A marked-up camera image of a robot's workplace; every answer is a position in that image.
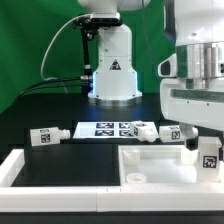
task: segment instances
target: green backdrop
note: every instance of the green backdrop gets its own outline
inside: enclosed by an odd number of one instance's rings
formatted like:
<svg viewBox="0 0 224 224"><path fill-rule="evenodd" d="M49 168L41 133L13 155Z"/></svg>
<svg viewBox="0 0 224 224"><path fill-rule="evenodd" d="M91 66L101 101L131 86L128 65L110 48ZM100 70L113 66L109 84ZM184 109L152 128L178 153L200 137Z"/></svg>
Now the green backdrop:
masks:
<svg viewBox="0 0 224 224"><path fill-rule="evenodd" d="M76 0L1 0L0 112L10 106L24 88L41 81L40 65L51 39L68 20L84 12ZM142 10L121 13L124 23L133 32L133 67L139 74L140 90L153 93L159 91L154 68L174 51L174 46L163 35L163 0L152 0L145 14L154 66L144 35ZM97 40L90 43L90 52L93 68L96 68ZM68 27L49 54L45 76L79 77L82 71L80 32ZM46 91L63 92L63 89Z"/></svg>

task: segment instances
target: warning label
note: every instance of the warning label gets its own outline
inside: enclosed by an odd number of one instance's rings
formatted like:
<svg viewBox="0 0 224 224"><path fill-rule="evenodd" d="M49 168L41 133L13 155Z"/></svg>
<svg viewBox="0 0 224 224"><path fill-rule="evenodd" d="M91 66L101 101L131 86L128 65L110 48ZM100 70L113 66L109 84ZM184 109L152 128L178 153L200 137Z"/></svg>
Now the warning label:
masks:
<svg viewBox="0 0 224 224"><path fill-rule="evenodd" d="M115 60L114 63L111 65L110 70L121 70L121 67L117 60Z"/></svg>

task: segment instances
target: cable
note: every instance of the cable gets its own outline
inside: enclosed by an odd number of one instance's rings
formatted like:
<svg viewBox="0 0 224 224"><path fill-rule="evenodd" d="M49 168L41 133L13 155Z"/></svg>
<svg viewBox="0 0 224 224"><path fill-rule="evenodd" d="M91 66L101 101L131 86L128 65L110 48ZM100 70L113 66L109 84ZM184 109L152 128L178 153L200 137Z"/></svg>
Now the cable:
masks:
<svg viewBox="0 0 224 224"><path fill-rule="evenodd" d="M53 79L53 80L48 80L48 81L42 81L42 82L39 82L39 83L36 83L36 84L33 84L33 85L29 86L25 90L33 89L33 88L36 88L38 86L42 86L42 85L46 85L46 84L51 84L51 83L57 83L57 82L63 83L63 82L78 81L78 80L80 80L80 78Z"/></svg>
<svg viewBox="0 0 224 224"><path fill-rule="evenodd" d="M155 67L156 63L155 63L155 58L153 56L153 52L152 52L152 47L151 47L151 43L147 34L147 22L146 22L146 15L145 15L145 0L142 0L142 20L143 20L143 28L144 28L144 36L146 39L146 43L147 43L147 47L148 47L148 53L149 53L149 57L152 63L152 68L154 70L154 76L157 80L157 85L159 87L159 77L157 76L157 69Z"/></svg>
<svg viewBox="0 0 224 224"><path fill-rule="evenodd" d="M40 74L41 74L41 78L42 78L44 81L49 81L49 80L55 80L55 79L57 79L57 78L55 78L55 77L49 77L49 78L45 78L45 77L44 77L44 66L45 66L45 62L46 62L46 59L47 59L48 54L49 54L49 52L50 52L50 49L51 49L52 45L54 44L55 40L57 39L57 37L59 36L59 34L60 34L60 33L61 33L61 32L62 32L62 31L63 31L63 30L70 24L70 23L72 23L74 20L77 20L77 19L82 18L82 17L84 17L84 16L90 16L90 14L85 14L85 15L77 16L77 17L75 17L75 18L73 18L73 19L70 19L67 23L65 23L65 24L59 29L59 31L58 31L58 32L55 34L55 36L53 37L51 43L49 44L49 46L48 46L48 48L47 48L47 50L46 50L46 52L45 52L45 54L44 54L43 61L42 61L42 63L41 63Z"/></svg>
<svg viewBox="0 0 224 224"><path fill-rule="evenodd" d="M44 87L38 87L38 88L32 88L32 89L26 89L23 92L21 92L17 98L15 99L15 101L17 101L20 97L24 96L25 94L31 92L31 91L35 91L35 90L40 90L40 89L52 89L52 88L70 88L70 87L82 87L82 86L86 86L86 85L67 85L67 86L44 86Z"/></svg>

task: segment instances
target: robot logo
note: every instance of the robot logo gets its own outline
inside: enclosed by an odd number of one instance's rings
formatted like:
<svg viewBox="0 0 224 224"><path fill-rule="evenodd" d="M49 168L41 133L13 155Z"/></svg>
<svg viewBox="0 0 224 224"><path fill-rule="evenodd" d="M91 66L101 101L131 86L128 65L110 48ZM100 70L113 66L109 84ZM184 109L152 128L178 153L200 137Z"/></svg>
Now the robot logo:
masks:
<svg viewBox="0 0 224 224"><path fill-rule="evenodd" d="M204 156L203 168L216 168L217 156Z"/></svg>
<svg viewBox="0 0 224 224"><path fill-rule="evenodd" d="M121 70L121 67L116 59L114 63L111 65L110 70Z"/></svg>

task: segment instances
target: black cable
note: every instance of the black cable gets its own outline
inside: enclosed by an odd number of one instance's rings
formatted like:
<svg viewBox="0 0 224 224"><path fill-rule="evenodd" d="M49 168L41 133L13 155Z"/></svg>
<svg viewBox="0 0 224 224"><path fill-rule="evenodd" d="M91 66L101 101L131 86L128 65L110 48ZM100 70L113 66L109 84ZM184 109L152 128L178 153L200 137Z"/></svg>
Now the black cable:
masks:
<svg viewBox="0 0 224 224"><path fill-rule="evenodd" d="M33 89L33 88L36 88L38 86L51 84L51 83L57 83L57 82L63 83L63 82L70 82L70 81L76 81L76 80L78 81L78 80L80 80L80 78L66 78L66 79L53 79L53 80L48 80L48 81L41 81L41 82L38 82L36 84L33 84L33 85L27 87L25 90Z"/></svg>
<svg viewBox="0 0 224 224"><path fill-rule="evenodd" d="M25 94L31 92L31 91L35 91L35 90L40 90L40 89L52 89L52 88L69 88L69 87L83 87L83 86L86 86L86 85L67 85L67 86L45 86L45 87L37 87L37 88L32 88L32 89L26 89L24 90L23 92L21 92L17 98L15 99L15 101L17 101L20 97L24 96Z"/></svg>

